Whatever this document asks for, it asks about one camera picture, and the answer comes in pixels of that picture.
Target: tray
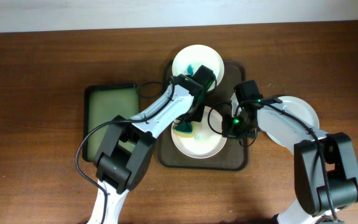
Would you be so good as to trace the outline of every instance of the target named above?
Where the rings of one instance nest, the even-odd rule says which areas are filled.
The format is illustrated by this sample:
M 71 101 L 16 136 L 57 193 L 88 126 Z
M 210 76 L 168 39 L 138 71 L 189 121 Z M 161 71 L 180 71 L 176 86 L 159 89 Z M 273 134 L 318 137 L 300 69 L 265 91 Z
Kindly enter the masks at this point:
M 234 86 L 246 80 L 246 71 L 239 62 L 232 60 L 223 62 L 223 79 L 215 91 L 204 99 L 203 103 L 206 106 L 212 107 L 218 102 L 230 100 L 234 93 Z M 172 61 L 167 63 L 164 70 L 164 80 L 167 80 L 172 75 Z M 217 107 L 216 110 L 221 114 L 231 113 L 229 106 Z M 228 139 L 216 155 L 206 159 L 194 159 L 176 148 L 171 137 L 171 126 L 169 126 L 157 139 L 157 159 L 166 167 L 239 171 L 248 163 L 247 139 L 244 143 L 245 146 L 242 147 L 238 140 Z

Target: white background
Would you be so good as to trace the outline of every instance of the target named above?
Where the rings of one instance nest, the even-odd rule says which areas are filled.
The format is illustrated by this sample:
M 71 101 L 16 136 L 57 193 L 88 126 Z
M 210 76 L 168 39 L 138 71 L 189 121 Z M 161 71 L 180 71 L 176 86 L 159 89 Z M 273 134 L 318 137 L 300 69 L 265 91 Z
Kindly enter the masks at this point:
M 358 20 L 358 0 L 0 0 L 0 32 Z

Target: white plate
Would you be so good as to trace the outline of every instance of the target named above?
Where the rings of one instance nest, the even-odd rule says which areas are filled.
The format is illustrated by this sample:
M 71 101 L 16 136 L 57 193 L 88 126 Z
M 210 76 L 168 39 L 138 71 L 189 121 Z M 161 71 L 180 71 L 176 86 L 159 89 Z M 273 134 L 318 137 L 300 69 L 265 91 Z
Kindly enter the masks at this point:
M 320 128 L 320 122 L 314 109 L 304 100 L 301 100 L 294 96 L 281 96 L 278 97 L 283 101 L 283 104 L 297 117 L 306 121 L 308 124 Z M 283 144 L 274 136 L 267 133 L 267 135 L 277 144 L 283 146 Z
M 204 65 L 211 69 L 216 77 L 216 85 L 223 78 L 224 65 L 221 56 L 211 47 L 205 45 L 191 45 L 182 49 L 172 63 L 172 75 L 189 75 L 187 68 L 193 67 L 193 74 L 197 72 L 200 66 Z M 211 91 L 215 88 L 215 83 L 209 88 Z
M 203 119 L 201 122 L 195 122 L 196 133 L 192 138 L 177 136 L 173 132 L 173 128 L 176 125 L 172 124 L 171 135 L 173 143 L 184 155 L 195 159 L 205 159 L 218 153 L 226 143 L 226 138 L 216 134 L 208 126 L 207 120 L 210 109 L 209 106 L 205 106 Z M 211 112 L 209 122 L 216 131 L 222 131 L 222 116 L 216 110 Z

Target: sponge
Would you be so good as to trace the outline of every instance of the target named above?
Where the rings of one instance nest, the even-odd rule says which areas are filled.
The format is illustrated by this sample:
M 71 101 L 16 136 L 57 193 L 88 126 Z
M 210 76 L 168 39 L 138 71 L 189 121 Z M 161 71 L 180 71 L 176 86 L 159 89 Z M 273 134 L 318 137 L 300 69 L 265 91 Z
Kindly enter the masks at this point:
M 195 123 L 182 121 L 173 128 L 173 133 L 179 137 L 192 138 L 196 134 Z

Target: brown wooden surface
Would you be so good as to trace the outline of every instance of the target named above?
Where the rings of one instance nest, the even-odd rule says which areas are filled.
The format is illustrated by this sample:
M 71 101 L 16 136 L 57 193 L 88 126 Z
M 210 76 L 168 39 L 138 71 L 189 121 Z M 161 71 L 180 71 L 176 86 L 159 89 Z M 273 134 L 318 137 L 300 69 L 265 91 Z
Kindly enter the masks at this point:
M 164 63 L 191 44 L 243 63 L 265 96 L 307 101 L 321 129 L 350 135 L 358 159 L 358 22 L 0 34 L 0 223 L 89 218 L 96 188 L 74 167 L 84 89 L 160 80 Z M 293 181 L 292 155 L 264 134 L 240 172 L 168 169 L 153 157 L 120 221 L 270 218 L 295 198 Z M 338 214 L 358 223 L 358 204 Z

